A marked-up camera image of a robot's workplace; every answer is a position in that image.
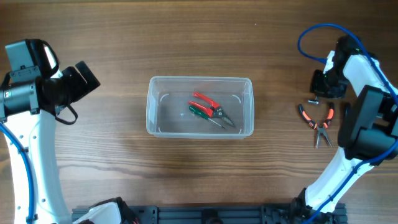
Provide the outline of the small metal hammer tool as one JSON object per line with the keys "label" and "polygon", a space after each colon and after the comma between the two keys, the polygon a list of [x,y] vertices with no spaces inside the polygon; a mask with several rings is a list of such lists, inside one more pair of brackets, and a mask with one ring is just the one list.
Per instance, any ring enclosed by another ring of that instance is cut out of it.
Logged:
{"label": "small metal hammer tool", "polygon": [[320,101],[319,98],[316,96],[314,99],[309,99],[308,102],[313,105],[319,105]]}

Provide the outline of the black orange needle-nose pliers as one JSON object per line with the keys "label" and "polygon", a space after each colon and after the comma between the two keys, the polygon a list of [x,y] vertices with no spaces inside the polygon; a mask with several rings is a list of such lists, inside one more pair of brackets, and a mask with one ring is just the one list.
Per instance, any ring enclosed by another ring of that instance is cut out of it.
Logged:
{"label": "black orange needle-nose pliers", "polygon": [[320,144],[320,139],[323,136],[326,140],[326,142],[328,143],[328,145],[330,147],[332,147],[332,144],[328,138],[328,134],[327,134],[327,129],[330,126],[330,123],[334,117],[335,114],[335,105],[333,102],[330,102],[328,104],[329,106],[329,110],[328,110],[328,114],[326,117],[326,120],[324,120],[324,122],[322,122],[322,124],[318,124],[316,122],[314,122],[314,120],[312,120],[309,115],[306,113],[306,111],[304,110],[304,107],[302,104],[298,105],[298,112],[301,115],[302,119],[307,123],[307,125],[314,129],[316,131],[316,141],[315,141],[315,148],[318,149],[319,144]]}

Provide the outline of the clear plastic container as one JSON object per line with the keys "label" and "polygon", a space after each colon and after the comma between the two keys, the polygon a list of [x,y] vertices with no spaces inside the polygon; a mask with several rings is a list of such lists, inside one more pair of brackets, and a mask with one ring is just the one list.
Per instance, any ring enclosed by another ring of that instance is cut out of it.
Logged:
{"label": "clear plastic container", "polygon": [[[191,105],[224,129],[192,113]],[[146,128],[157,138],[244,139],[254,131],[252,81],[241,77],[152,77]]]}

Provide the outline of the green handled screwdriver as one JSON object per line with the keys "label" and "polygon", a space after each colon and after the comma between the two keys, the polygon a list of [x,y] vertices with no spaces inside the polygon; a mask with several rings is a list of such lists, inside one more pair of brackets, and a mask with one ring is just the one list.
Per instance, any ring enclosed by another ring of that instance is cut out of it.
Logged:
{"label": "green handled screwdriver", "polygon": [[203,112],[202,110],[198,109],[197,107],[191,105],[188,108],[195,115],[197,115],[197,116],[199,116],[199,117],[201,117],[201,118],[203,118],[205,120],[211,121],[211,122],[215,123],[216,125],[218,125],[218,126],[220,126],[221,128],[224,129],[224,126],[220,125],[219,123],[217,123],[216,121],[211,119],[205,112]]}

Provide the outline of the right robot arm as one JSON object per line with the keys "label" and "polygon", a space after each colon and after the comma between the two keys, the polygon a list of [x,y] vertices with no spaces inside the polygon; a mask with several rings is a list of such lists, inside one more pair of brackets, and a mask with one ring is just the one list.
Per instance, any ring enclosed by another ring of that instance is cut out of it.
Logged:
{"label": "right robot arm", "polygon": [[310,91],[317,97],[343,98],[349,85],[357,96],[346,109],[338,149],[319,178],[290,204],[292,223],[340,223],[338,201],[366,172],[397,156],[397,89],[390,86],[372,53],[356,36],[342,36],[315,70]]}

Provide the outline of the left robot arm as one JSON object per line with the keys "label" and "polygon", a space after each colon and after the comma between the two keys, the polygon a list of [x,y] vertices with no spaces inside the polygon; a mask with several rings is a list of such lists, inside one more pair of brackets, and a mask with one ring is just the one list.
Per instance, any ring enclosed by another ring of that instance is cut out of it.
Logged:
{"label": "left robot arm", "polygon": [[1,83],[1,132],[11,160],[16,223],[72,223],[58,174],[59,114],[99,87],[85,62],[64,70],[41,39],[6,45],[11,70]]}

